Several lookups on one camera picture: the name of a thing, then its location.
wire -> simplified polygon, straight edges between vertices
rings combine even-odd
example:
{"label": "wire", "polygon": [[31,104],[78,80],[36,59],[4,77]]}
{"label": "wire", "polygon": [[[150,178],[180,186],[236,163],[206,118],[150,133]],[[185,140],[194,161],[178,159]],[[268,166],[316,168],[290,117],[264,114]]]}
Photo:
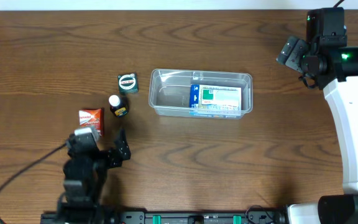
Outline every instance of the wire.
{"label": "wire", "polygon": [[[38,163],[42,162],[44,159],[48,158],[49,156],[51,156],[53,153],[63,149],[66,146],[65,144],[62,144],[61,146],[57,147],[56,149],[52,150],[50,153],[44,155],[43,157],[41,157],[40,159],[37,159],[36,161],[32,162],[31,164],[29,164],[28,166],[26,166],[25,168],[21,169],[19,172],[17,172],[16,174],[14,174],[12,177],[8,178],[5,183],[3,183],[0,186],[0,193],[2,190],[4,190],[4,188],[10,184],[16,177],[20,176],[21,174],[23,174],[25,171],[29,170],[31,167],[37,165]],[[0,217],[0,224],[6,224],[6,222]]]}
{"label": "wire", "polygon": [[251,220],[248,218],[248,212],[250,211],[250,209],[251,209],[252,207],[259,207],[259,208],[261,208],[261,209],[266,213],[266,215],[269,217],[269,219],[272,220],[272,222],[270,222],[270,223],[274,223],[273,217],[271,217],[271,216],[266,212],[266,210],[265,210],[262,206],[260,206],[260,205],[252,205],[251,207],[249,207],[249,208],[247,209],[247,211],[246,211],[246,219],[248,220],[249,223],[251,223],[251,224],[256,224],[256,223],[254,223],[253,221],[251,221]]}
{"label": "wire", "polygon": [[345,1],[345,0],[339,0],[339,2],[337,2],[334,7],[338,7],[338,6],[339,6],[342,2],[344,2],[344,1]]}

brown tabletop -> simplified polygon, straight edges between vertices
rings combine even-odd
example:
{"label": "brown tabletop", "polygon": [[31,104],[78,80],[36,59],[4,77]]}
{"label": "brown tabletop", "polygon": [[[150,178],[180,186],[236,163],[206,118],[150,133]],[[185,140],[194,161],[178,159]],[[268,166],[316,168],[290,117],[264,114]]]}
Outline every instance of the brown tabletop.
{"label": "brown tabletop", "polygon": [[[316,202],[342,193],[342,162],[322,91],[275,58],[305,36],[306,11],[0,12],[0,185],[60,145],[78,110],[108,108],[117,76],[137,72],[139,93],[117,119],[132,159],[109,171],[102,201],[147,210],[245,210]],[[346,11],[358,45],[358,11]],[[241,120],[159,116],[148,104],[155,68],[245,72],[254,109]],[[62,150],[0,196],[8,223],[39,223],[63,192]]]}

blue and white package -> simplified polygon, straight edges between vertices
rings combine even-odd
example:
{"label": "blue and white package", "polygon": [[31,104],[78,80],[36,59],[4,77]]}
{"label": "blue and white package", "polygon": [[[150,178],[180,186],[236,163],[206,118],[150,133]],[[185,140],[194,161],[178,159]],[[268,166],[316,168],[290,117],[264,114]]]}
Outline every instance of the blue and white package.
{"label": "blue and white package", "polygon": [[192,85],[190,114],[206,118],[241,117],[241,88]]}

yellow label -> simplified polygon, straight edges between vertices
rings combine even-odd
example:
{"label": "yellow label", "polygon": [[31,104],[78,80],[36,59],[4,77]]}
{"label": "yellow label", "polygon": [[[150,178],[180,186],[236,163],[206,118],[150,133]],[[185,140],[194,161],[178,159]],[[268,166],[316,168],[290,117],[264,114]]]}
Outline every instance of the yellow label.
{"label": "yellow label", "polygon": [[125,112],[125,108],[121,108],[121,109],[116,110],[115,114],[118,116],[123,112]]}

green light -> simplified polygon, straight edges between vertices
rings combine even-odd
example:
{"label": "green light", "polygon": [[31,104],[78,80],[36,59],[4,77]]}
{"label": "green light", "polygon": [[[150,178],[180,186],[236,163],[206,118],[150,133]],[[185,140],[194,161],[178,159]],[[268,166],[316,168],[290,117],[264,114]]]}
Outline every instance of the green light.
{"label": "green light", "polygon": [[351,57],[349,54],[342,54],[342,59],[346,60]]}

